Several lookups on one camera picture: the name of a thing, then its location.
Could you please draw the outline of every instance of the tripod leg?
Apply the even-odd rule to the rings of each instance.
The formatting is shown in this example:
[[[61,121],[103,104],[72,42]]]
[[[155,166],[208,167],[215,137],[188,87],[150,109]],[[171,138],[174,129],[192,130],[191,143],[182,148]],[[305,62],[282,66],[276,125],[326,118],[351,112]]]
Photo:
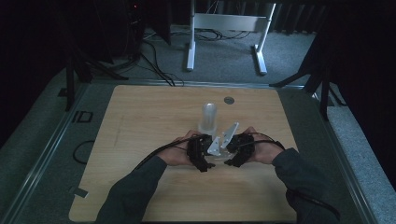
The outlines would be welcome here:
[[[300,77],[303,77],[305,75],[313,73],[317,68],[318,68],[318,66],[316,64],[311,65],[310,67],[308,67],[308,68],[306,68],[304,70],[298,71],[296,74],[292,75],[291,77],[287,77],[284,80],[279,81],[277,83],[270,84],[269,86],[270,87],[282,88],[282,87],[290,84],[292,81],[295,81],[295,80],[299,79]]]
[[[66,66],[66,96],[66,111],[69,111],[75,101],[74,68],[72,58],[69,58],[69,60],[67,60]]]
[[[128,80],[128,77],[120,76],[119,74],[109,70],[104,65],[100,64],[99,62],[97,62],[96,60],[92,59],[90,56],[88,56],[84,52],[82,52],[80,49],[78,50],[78,52],[79,52],[79,55],[81,56],[83,61],[85,61],[87,63],[90,63],[91,65],[95,66],[97,69],[101,70],[102,72],[110,75],[114,79],[117,79],[117,80]]]
[[[329,101],[329,88],[330,88],[330,68],[326,68],[324,71],[323,82],[322,82],[322,93],[320,97],[320,114],[323,118],[328,121],[327,117],[327,104]]]

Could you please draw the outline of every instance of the person's right hand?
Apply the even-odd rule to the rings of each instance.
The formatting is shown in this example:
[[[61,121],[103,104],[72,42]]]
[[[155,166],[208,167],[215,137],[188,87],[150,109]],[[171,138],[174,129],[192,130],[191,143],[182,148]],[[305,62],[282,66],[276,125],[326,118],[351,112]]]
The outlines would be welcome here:
[[[244,133],[249,133],[253,136],[254,141],[270,140],[267,136],[259,134],[253,127],[248,127]],[[264,164],[272,164],[273,159],[283,151],[283,148],[273,143],[257,143],[255,144],[255,150],[251,155],[250,161],[257,161]]]

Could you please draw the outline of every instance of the hand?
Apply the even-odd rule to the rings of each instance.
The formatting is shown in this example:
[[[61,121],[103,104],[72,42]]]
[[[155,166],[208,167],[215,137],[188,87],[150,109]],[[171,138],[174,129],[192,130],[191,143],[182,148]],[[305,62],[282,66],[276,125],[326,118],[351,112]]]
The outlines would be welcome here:
[[[193,130],[189,130],[184,137],[179,137],[175,139],[173,142],[188,139],[197,134],[201,134],[201,133]],[[159,152],[157,156],[163,159],[163,161],[165,161],[166,164],[170,166],[192,165],[190,158],[187,156],[187,146],[188,146],[188,141],[177,144],[174,147],[169,147],[164,151]]]
[[[270,140],[267,136],[259,134],[253,127],[248,127],[244,133],[251,133],[254,141]],[[264,164],[272,164],[273,159],[283,151],[283,149],[273,143],[257,143],[250,161],[257,161]]]

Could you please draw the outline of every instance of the wooden table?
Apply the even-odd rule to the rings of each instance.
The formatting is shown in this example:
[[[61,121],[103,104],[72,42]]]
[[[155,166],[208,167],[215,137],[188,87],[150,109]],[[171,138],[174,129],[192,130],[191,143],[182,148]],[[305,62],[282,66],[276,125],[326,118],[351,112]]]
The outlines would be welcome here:
[[[234,98],[232,105],[224,98]],[[188,130],[197,130],[202,106],[218,108],[218,135],[236,121],[236,133],[253,126],[285,147],[296,147],[283,106],[274,90],[118,86],[108,105],[69,217],[94,221],[111,186],[129,174],[152,150]],[[285,221],[295,220],[274,166],[256,162],[241,168],[216,160],[200,173],[192,166],[168,167],[144,221]]]

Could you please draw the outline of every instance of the white metal stand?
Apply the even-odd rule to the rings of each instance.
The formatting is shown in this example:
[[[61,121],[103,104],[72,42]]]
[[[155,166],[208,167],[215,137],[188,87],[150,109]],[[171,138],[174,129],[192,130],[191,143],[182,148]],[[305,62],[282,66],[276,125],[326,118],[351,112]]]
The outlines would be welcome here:
[[[187,60],[187,70],[194,69],[195,58],[195,29],[214,29],[214,30],[235,30],[248,32],[262,32],[259,44],[254,46],[255,55],[259,64],[260,73],[267,74],[262,48],[271,19],[274,14],[276,4],[271,4],[271,12],[268,17],[252,17],[252,16],[235,16],[235,15],[219,15],[195,13],[195,0],[191,0],[191,40],[189,45],[189,56]]]

